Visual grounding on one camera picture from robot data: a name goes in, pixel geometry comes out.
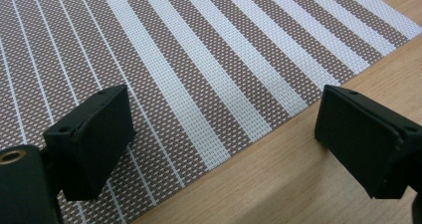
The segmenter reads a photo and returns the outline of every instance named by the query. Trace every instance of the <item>wooden table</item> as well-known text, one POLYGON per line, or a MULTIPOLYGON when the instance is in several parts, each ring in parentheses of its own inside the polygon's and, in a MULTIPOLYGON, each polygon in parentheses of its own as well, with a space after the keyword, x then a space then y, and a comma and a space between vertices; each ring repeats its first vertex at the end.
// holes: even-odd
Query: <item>wooden table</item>
MULTIPOLYGON (((383 0, 422 25, 422 0, 383 0)), ((422 124, 422 36, 343 86, 422 124)), ((133 223, 411 223, 415 192, 370 199, 314 139, 319 103, 133 223)))

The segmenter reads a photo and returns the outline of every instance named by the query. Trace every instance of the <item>striped placemat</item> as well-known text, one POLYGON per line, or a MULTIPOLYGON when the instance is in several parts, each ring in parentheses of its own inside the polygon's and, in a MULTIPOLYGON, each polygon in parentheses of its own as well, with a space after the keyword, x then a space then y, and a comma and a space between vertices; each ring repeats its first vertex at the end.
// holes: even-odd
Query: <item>striped placemat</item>
POLYGON ((422 32, 380 0, 0 3, 1 148, 129 87, 138 135, 69 223, 132 221, 422 32))

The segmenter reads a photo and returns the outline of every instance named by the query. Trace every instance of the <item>wood grain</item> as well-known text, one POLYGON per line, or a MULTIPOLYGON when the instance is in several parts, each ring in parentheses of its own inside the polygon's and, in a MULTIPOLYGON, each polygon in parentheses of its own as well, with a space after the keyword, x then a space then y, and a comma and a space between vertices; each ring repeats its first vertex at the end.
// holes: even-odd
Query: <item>wood grain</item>
MULTIPOLYGON (((419 25, 422 0, 383 0, 419 25)), ((422 36, 344 87, 422 124, 422 36)), ((371 200, 314 139, 319 103, 133 223, 411 223, 410 188, 371 200)))

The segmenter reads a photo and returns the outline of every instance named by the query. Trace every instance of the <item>placemat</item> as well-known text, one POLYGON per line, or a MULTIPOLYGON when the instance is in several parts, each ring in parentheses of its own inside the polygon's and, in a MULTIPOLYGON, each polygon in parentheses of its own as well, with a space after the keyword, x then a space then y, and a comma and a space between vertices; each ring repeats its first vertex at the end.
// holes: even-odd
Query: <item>placemat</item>
POLYGON ((0 147, 127 84, 138 134, 68 223, 158 205, 422 32, 380 0, 1 0, 0 147))

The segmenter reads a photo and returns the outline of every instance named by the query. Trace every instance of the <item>screw hole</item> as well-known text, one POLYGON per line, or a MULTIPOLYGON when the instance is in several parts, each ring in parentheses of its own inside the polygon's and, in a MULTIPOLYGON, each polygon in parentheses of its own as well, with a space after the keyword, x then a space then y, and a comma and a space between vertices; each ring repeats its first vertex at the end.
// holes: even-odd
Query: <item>screw hole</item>
POLYGON ((19 159, 21 159, 23 156, 25 156, 26 151, 25 150, 13 150, 4 153, 0 156, 0 164, 9 164, 12 162, 15 162, 19 159))
POLYGON ((69 130, 71 130, 71 127, 70 127, 70 126, 64 126, 64 127, 61 127, 61 128, 59 129, 59 132, 67 132, 67 131, 69 131, 69 130))
POLYGON ((418 130, 414 127, 411 126, 405 126, 404 129, 408 130, 408 131, 412 131, 412 132, 417 132, 418 130))

